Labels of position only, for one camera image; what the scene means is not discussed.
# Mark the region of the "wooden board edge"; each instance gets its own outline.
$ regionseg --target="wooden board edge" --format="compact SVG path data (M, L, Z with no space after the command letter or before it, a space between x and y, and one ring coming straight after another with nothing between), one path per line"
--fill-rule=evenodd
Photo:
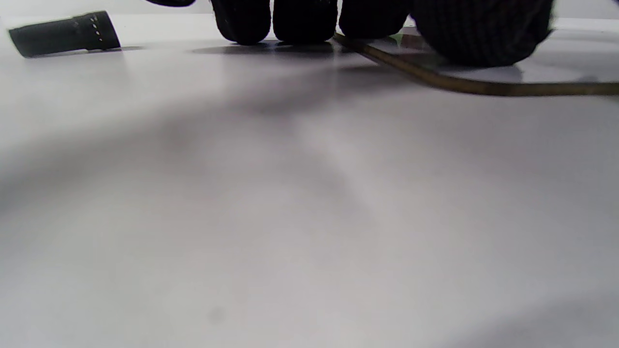
M366 43L350 40L335 33L333 38L340 45L363 54L379 63L387 64L432 87L453 92L494 95L500 97L543 97L559 95L619 95L619 82L567 82L516 84L506 82L485 82L463 79L461 77L438 74L421 65L400 59L396 54L387 53Z

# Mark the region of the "black cylindrical object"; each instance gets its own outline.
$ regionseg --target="black cylindrical object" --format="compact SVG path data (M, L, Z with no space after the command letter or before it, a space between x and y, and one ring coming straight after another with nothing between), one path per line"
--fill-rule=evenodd
M75 50L111 50L120 47L110 16L105 11L26 25L9 30L9 35L24 57Z

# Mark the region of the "thin board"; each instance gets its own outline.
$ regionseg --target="thin board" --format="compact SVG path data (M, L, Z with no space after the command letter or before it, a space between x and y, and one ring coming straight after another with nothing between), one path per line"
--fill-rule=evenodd
M528 59L510 66L454 66L432 51L414 27L380 40L335 40L430 86L501 95L619 95L619 34L555 30Z

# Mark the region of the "black tube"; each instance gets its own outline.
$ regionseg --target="black tube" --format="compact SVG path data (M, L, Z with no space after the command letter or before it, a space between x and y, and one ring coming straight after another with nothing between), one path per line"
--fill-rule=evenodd
M111 50L120 42L107 12L92 12L70 19L26 25L9 30L24 57L75 50Z

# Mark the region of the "white surface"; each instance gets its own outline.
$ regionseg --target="white surface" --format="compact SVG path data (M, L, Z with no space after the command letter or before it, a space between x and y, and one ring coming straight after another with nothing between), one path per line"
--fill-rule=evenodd
M112 14L186 14L210 13L208 0L197 0L192 6L170 8L146 0L0 0L0 16L59 16L106 10Z
M0 50L0 347L617 346L617 99L205 35Z

